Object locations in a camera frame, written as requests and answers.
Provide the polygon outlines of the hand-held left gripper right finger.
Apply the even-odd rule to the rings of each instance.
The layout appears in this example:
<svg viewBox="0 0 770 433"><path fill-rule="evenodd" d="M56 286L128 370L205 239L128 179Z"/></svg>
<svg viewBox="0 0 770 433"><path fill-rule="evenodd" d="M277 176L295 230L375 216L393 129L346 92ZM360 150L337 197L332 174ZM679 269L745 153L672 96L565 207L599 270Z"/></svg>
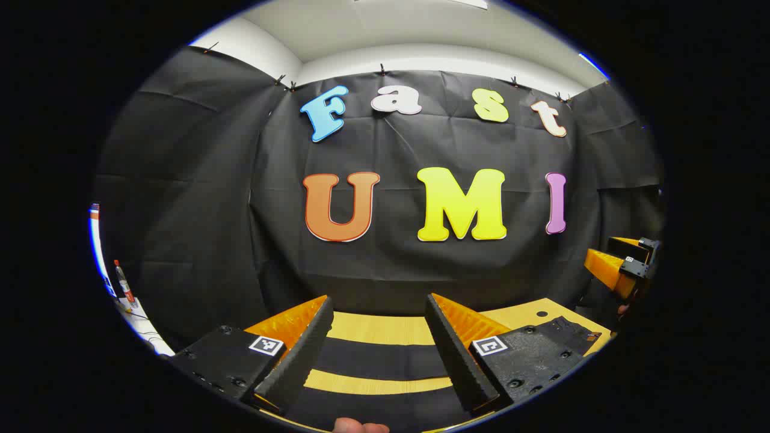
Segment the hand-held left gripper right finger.
<svg viewBox="0 0 770 433"><path fill-rule="evenodd" d="M603 345L602 326L547 298L476 312L432 293L425 320L471 416L522 405Z"/></svg>

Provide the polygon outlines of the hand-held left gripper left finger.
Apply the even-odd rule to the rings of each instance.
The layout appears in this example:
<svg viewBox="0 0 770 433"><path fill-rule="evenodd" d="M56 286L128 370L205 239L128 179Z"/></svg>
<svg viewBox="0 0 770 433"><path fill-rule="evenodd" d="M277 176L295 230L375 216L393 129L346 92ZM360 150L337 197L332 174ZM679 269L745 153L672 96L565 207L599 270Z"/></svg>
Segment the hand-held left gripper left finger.
<svg viewBox="0 0 770 433"><path fill-rule="evenodd" d="M168 362L230 401L283 416L316 364L333 313L323 295L245 330L223 324Z"/></svg>

